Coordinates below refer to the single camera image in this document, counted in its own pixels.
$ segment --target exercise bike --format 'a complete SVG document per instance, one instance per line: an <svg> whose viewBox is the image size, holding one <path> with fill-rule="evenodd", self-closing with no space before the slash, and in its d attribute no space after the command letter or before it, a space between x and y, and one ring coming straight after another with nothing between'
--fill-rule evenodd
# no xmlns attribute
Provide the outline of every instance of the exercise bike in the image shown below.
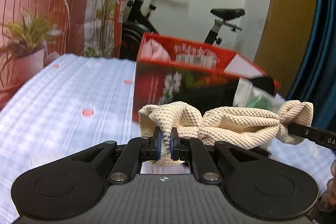
<svg viewBox="0 0 336 224"><path fill-rule="evenodd" d="M135 61L137 59L137 53L144 32L158 33L158 31L149 21L149 16L151 12L156 9L156 7L154 5L150 5L149 12L146 15L143 15L141 12L143 1L144 0L129 0L127 2L127 6L132 8L127 21L124 22L122 26L120 59L129 59ZM233 32L242 30L242 28L239 26L231 24L228 21L245 15L244 9L212 9L210 13L219 17L220 19L215 19L214 26L209 31L204 41L205 43L216 43L219 45L222 42L222 38L218 37L218 33L223 25L230 27L231 31Z"/></svg>

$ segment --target beige cloth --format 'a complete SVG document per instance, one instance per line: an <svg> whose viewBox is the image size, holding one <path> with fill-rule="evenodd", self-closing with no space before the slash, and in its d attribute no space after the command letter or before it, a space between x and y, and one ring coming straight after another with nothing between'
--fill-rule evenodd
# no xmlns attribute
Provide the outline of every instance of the beige cloth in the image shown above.
<svg viewBox="0 0 336 224"><path fill-rule="evenodd" d="M162 131L161 159L156 166L174 166L181 161L170 159L170 132L177 128L179 137L199 138L204 144L226 141L251 149L277 138L283 143L297 145L304 139L288 134L291 122L310 126L313 118L313 104L288 101L278 114L258 108L219 107L207 111L204 116L196 108L184 102L167 105L146 105L139 110L139 124L142 136L152 136L154 128Z"/></svg>

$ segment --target blue curtain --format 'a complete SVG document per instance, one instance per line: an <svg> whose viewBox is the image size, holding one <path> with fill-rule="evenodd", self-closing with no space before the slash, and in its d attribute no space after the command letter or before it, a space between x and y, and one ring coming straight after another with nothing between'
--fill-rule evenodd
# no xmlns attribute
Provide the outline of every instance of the blue curtain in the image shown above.
<svg viewBox="0 0 336 224"><path fill-rule="evenodd" d="M317 0L308 46L288 100L314 104L312 126L336 131L336 0Z"/></svg>

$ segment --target human hand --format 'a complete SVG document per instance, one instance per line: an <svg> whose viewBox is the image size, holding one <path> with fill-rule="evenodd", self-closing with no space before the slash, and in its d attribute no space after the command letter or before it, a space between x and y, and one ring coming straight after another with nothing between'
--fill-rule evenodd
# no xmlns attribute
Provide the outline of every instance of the human hand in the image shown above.
<svg viewBox="0 0 336 224"><path fill-rule="evenodd" d="M334 178L327 182L327 190L323 193L320 201L320 211L331 212L336 205L336 160L330 167L331 174Z"/></svg>

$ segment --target silver screw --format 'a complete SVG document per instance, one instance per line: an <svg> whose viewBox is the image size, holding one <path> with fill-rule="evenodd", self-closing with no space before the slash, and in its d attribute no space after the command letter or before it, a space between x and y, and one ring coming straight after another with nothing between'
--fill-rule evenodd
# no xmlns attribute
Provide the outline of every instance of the silver screw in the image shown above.
<svg viewBox="0 0 336 224"><path fill-rule="evenodd" d="M114 181L124 181L126 178L127 178L127 175L125 173L113 173L111 176L110 176L111 180L114 180Z"/></svg>
<svg viewBox="0 0 336 224"><path fill-rule="evenodd" d="M205 180L208 180L208 181L214 181L214 180L218 180L219 179L219 175L217 173L209 172L209 173L205 173L203 175L203 178Z"/></svg>

